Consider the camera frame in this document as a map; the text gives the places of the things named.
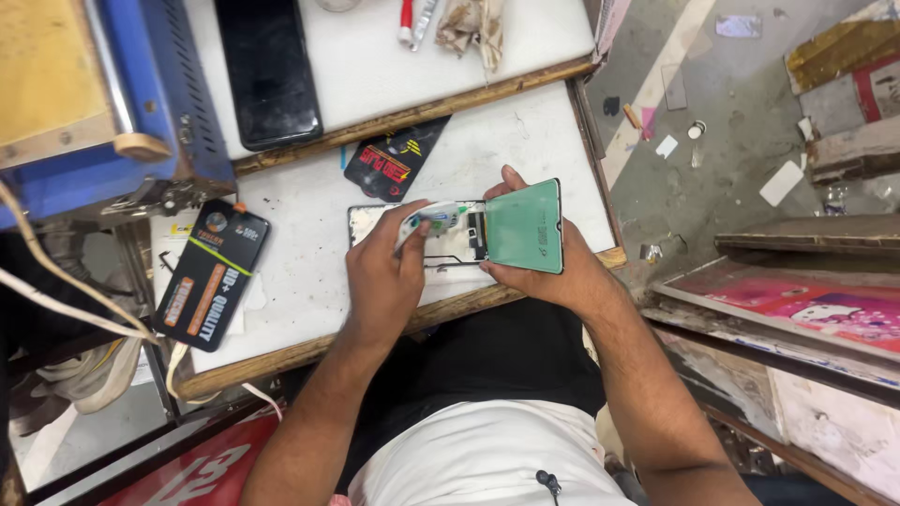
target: man's left hand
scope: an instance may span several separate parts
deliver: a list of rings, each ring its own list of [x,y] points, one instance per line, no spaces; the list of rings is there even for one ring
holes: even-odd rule
[[[400,224],[429,202],[419,200],[385,212],[374,230],[346,254],[350,283],[350,315],[342,339],[390,350],[419,305],[425,287],[425,237],[430,223],[423,221],[394,254]]]

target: hand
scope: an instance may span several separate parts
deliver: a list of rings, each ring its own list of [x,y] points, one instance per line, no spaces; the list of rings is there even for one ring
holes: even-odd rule
[[[406,239],[399,258],[394,243],[401,221],[428,204],[419,200],[385,212],[372,233],[347,252],[350,314],[341,331],[345,339],[390,350],[406,327],[425,287],[425,237],[431,223],[423,221]]]
[[[528,186],[509,165],[501,171],[503,183],[484,193],[484,200],[515,192]],[[596,308],[609,289],[618,284],[588,248],[588,243],[574,223],[562,220],[562,274],[548,274],[530,269],[502,266],[491,261],[480,263],[481,270],[498,283],[524,292],[529,297],[560,304],[584,319]]]

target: black packaging card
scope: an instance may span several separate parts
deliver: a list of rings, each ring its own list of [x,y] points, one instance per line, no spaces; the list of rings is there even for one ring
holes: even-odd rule
[[[360,142],[344,177],[370,197],[402,201],[449,121],[444,116]]]
[[[208,202],[157,308],[156,331],[215,351],[253,275],[269,223],[230,203]]]

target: white workbench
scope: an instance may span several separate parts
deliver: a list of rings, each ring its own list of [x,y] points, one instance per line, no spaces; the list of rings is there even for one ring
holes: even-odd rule
[[[496,73],[485,73],[476,48],[458,58],[434,44],[445,1],[438,2],[413,53],[397,42],[401,0],[363,0],[339,14],[298,0],[325,132],[551,67],[594,48],[582,0],[508,0],[503,60]],[[416,13],[421,2],[415,2]],[[252,155],[240,144],[213,0],[184,5],[229,157]]]
[[[346,159],[355,149],[346,147]],[[195,372],[340,328],[349,309],[347,209],[381,203],[344,178],[342,159],[334,149],[238,181],[240,200],[269,220],[272,232],[248,290],[254,301],[244,312],[243,333],[228,335],[215,353],[193,349]],[[563,82],[455,114],[404,200],[481,199],[500,182],[506,163],[528,182],[558,177],[562,211],[591,249],[616,245]],[[421,303],[492,284],[477,267],[429,270]]]

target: white t-shirt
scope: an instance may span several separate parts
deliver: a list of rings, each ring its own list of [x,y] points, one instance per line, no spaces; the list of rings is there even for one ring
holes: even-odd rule
[[[372,456],[350,484],[354,506],[634,506],[603,469],[594,420],[543,401],[460,402]]]

